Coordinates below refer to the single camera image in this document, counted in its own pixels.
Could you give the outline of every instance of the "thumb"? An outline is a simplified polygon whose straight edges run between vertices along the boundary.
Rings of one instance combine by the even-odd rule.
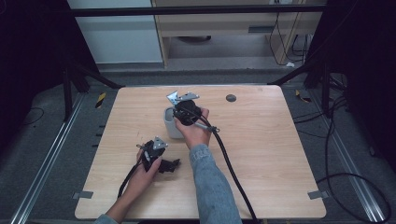
[[[151,167],[148,170],[148,174],[151,176],[155,176],[157,174],[158,169],[160,168],[161,161],[163,160],[162,157],[159,157],[155,162],[151,164]]]

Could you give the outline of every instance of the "wooden table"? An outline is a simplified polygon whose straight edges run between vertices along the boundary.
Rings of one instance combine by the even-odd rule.
[[[160,136],[169,147],[165,160],[181,159],[174,173],[157,174],[155,182],[134,204],[128,218],[198,218],[189,151],[183,140],[170,139],[163,111],[166,95],[199,94],[195,103],[209,108],[209,121],[220,128],[235,173],[258,218],[321,218],[326,209],[316,191],[302,144],[282,90],[278,86],[175,86],[120,89],[84,186],[91,199],[80,198],[77,218],[97,218],[116,201],[120,184],[135,164],[142,144]],[[226,101],[233,94],[236,101]],[[242,218],[248,208],[233,182],[215,137],[209,144],[226,175]]]

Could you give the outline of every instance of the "hand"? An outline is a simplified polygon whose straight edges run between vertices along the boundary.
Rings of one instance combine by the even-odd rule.
[[[202,116],[207,118],[209,116],[209,110],[206,108],[201,108]],[[183,134],[184,139],[186,140],[186,145],[189,149],[199,145],[205,144],[209,146],[209,140],[211,132],[208,130],[204,130],[203,128],[198,127],[197,125],[184,126],[180,120],[175,119],[175,124],[178,130]]]
[[[136,160],[138,161],[143,150],[140,149],[137,152]],[[128,182],[128,187],[123,194],[117,199],[117,201],[111,206],[106,214],[113,218],[118,223],[121,223],[133,202],[149,187],[152,183],[154,176],[157,174],[158,168],[160,168],[162,158],[158,158],[146,172],[143,164],[140,164]]]

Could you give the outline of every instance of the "blue sleeve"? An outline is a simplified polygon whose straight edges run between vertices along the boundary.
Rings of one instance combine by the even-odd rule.
[[[95,220],[93,224],[119,224],[113,218],[109,217],[106,214],[102,214]]]
[[[242,223],[233,192],[206,145],[190,151],[201,223]]]

